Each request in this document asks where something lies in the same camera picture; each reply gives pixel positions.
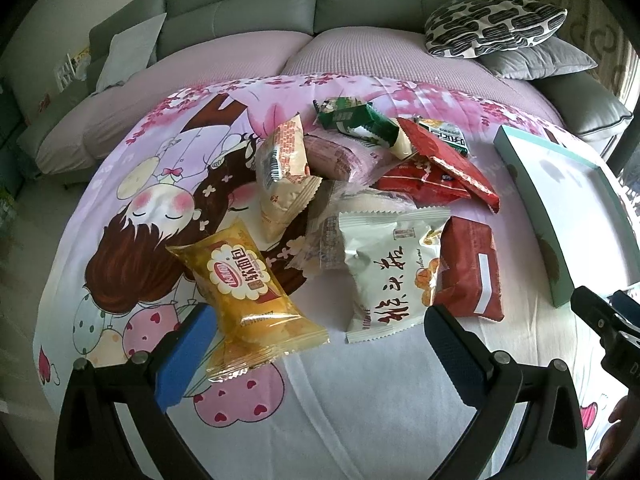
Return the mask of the person's hand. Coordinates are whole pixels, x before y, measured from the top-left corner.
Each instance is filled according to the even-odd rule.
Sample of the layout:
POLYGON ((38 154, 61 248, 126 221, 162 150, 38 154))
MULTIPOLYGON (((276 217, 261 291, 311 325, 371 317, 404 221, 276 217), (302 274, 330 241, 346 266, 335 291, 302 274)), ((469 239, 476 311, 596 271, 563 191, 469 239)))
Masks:
POLYGON ((617 402, 611 415, 608 416, 611 426, 604 434, 597 452, 590 458, 589 470, 598 471, 612 463, 628 440, 631 428, 638 419, 639 400, 630 392, 617 402))

